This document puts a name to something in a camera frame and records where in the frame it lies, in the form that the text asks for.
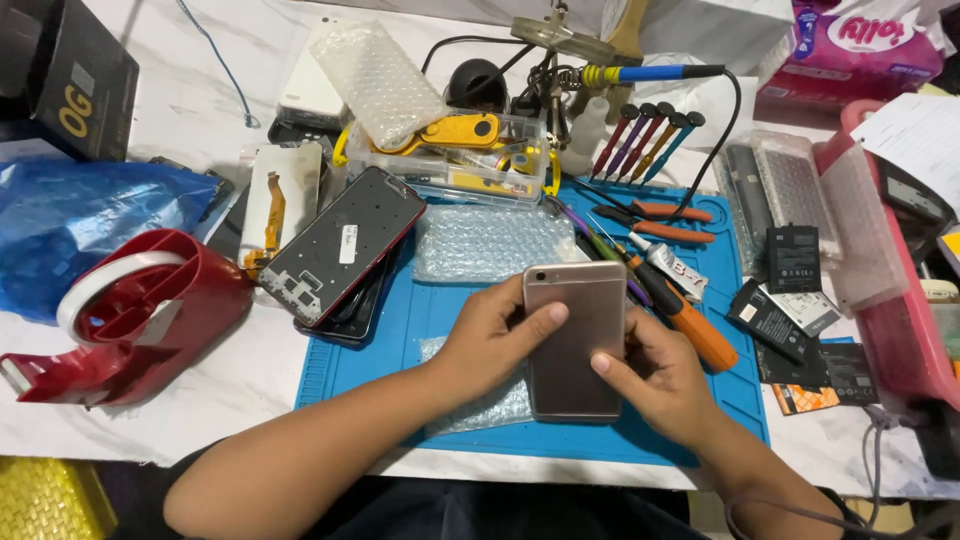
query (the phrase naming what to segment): hand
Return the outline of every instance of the hand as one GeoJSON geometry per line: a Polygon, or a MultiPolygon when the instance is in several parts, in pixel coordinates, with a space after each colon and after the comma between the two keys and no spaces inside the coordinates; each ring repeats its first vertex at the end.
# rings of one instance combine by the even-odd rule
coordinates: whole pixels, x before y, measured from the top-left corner
{"type": "Polygon", "coordinates": [[[538,309],[513,330],[507,320],[523,306],[522,277],[470,295],[444,346],[424,364],[454,403],[464,404],[503,382],[516,365],[569,315],[561,303],[538,309]]]}
{"type": "Polygon", "coordinates": [[[695,450],[728,418],[710,394],[696,351],[640,307],[627,312],[626,333],[630,365],[605,353],[590,365],[654,430],[695,450]]]}

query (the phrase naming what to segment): tape roll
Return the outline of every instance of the tape roll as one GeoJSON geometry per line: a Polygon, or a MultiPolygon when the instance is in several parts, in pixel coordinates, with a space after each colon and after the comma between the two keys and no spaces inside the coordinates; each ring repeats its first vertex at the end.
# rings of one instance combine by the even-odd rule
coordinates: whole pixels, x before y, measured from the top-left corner
{"type": "Polygon", "coordinates": [[[100,344],[87,341],[77,333],[77,318],[87,304],[130,274],[155,266],[168,264],[183,266],[185,263],[186,259],[175,253],[151,251],[126,256],[105,264],[84,276],[67,291],[57,307],[57,325],[75,342],[87,347],[96,347],[100,344]]]}

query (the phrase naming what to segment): white plastic bottle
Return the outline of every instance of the white plastic bottle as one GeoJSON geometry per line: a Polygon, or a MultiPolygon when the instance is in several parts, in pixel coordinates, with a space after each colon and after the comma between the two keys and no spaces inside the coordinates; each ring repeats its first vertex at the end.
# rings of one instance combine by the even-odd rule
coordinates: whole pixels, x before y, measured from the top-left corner
{"type": "Polygon", "coordinates": [[[587,174],[593,163],[600,139],[607,132],[607,111],[610,102],[602,96],[591,98],[584,113],[573,120],[570,128],[570,143],[560,152],[560,168],[567,174],[587,174]]]}

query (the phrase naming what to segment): white table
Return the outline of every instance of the white table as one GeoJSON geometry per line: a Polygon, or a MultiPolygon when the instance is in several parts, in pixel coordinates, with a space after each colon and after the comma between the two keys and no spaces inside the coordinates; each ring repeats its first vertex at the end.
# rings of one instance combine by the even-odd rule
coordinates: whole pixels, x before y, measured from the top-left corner
{"type": "MultiPolygon", "coordinates": [[[[243,125],[239,100],[205,39],[173,0],[85,0],[140,63],[130,158],[162,155],[194,169],[235,175],[241,147],[266,142],[279,93],[306,36],[322,16],[379,19],[415,61],[437,40],[464,34],[506,37],[508,29],[389,12],[301,4],[287,0],[192,0],[265,126],[243,125]]],[[[502,64],[516,45],[465,43],[441,49],[429,79],[443,88],[461,61],[483,56],[502,64]]],[[[510,73],[512,93],[525,87],[530,55],[510,73]]],[[[830,131],[773,126],[825,140],[830,131]]],[[[669,178],[692,178],[704,155],[681,151],[669,178]]],[[[704,186],[715,185],[712,175],[704,186]]],[[[826,337],[852,335],[851,321],[826,337]]],[[[300,380],[306,338],[279,309],[254,306],[236,332],[148,403],[86,411],[72,405],[18,404],[0,385],[0,454],[153,461],[171,465],[214,441],[289,411],[300,380]]],[[[0,351],[55,354],[71,349],[59,330],[0,312],[0,351]]],[[[783,417],[769,387],[764,404],[773,449],[810,481],[845,495],[867,495],[860,443],[868,425],[856,407],[783,417]]],[[[932,479],[915,435],[885,433],[883,495],[960,499],[960,483],[932,479]]],[[[401,449],[376,467],[387,475],[506,481],[584,482],[709,488],[696,470],[500,454],[401,449]]]]}

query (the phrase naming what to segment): gold smartphone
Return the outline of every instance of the gold smartphone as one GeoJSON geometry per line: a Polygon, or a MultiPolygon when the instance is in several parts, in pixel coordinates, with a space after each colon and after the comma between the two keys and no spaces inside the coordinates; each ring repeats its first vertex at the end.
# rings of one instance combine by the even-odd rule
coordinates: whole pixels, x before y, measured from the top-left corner
{"type": "Polygon", "coordinates": [[[623,399],[590,367],[593,353],[624,355],[627,267],[611,260],[539,264],[523,272],[526,314],[552,302],[566,323],[530,354],[534,417],[542,422],[611,423],[623,399]]]}

